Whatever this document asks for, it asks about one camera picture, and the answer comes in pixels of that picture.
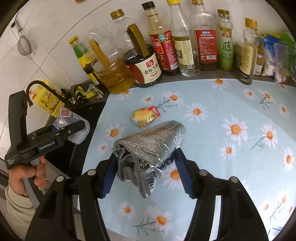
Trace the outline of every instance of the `yellow package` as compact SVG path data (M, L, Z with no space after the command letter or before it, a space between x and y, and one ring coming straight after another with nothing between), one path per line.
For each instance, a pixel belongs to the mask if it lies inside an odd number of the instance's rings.
M53 86L51 86L46 80L42 80L42 82L44 82L50 88L54 89ZM42 106L53 117L57 117L59 114L60 106L64 106L65 104L61 102L55 95L53 95L53 93L44 88L42 85L35 86L36 87L33 87L33 90L29 91L29 95L32 101Z

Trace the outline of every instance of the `white tile wall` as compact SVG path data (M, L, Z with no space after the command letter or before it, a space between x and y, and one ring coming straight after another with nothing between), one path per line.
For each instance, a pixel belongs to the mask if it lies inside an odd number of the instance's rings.
M16 44L19 35L9 26L0 38L0 157L4 157L10 142L7 119L8 97L22 90L29 81L46 79L58 88L69 88L88 79L68 44L74 35L81 35L88 29L104 25L112 26L110 12L122 8L128 17L140 23L140 29L147 26L147 17L141 3L145 0L30 0L19 12L17 20L23 34L31 41L35 55L21 56ZM160 17L170 22L170 10L165 0L154 0ZM187 15L192 11L191 0L181 0ZM206 9L217 16L217 9L227 9L234 24L233 40L242 42L244 18L258 21L259 33L281 32L285 24L265 0L205 0ZM28 132L46 123L49 114L37 105L28 108Z

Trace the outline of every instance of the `bottle cap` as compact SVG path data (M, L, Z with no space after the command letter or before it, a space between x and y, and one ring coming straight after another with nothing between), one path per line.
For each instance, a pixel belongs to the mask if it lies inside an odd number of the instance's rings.
M192 0L192 4L193 5L204 5L204 1L203 0Z
M151 2L145 2L145 3L142 4L142 7L146 11L146 10L155 8L155 4L154 4L153 1L151 1Z
M250 18L245 18L246 20L246 27L251 28L253 30L257 30L257 21L252 20Z
M227 11L227 10L222 10L222 9L218 9L217 11L218 11L218 16L219 16L219 17L229 19L229 11Z
M122 9L117 9L115 11L113 11L112 13L110 13L110 16L113 20L117 19L117 18L120 18L122 16L124 16L124 12Z
M167 0L168 5L180 4L180 0Z
M74 37L72 37L71 39L69 39L69 41L68 41L68 43L69 44L72 44L75 40L77 40L78 39L78 37L77 36L74 36Z

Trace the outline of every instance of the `silver foil bag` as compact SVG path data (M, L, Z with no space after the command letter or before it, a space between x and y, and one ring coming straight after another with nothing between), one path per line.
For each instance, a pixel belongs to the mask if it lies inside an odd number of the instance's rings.
M117 140L113 152L118 158L118 178L139 187L142 197L150 196L185 137L185 126L170 120Z

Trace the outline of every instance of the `qr code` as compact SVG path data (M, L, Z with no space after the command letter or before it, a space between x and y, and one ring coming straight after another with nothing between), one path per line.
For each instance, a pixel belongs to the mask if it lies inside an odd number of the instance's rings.
M70 111L68 109L61 108L59 116L60 117L70 117Z

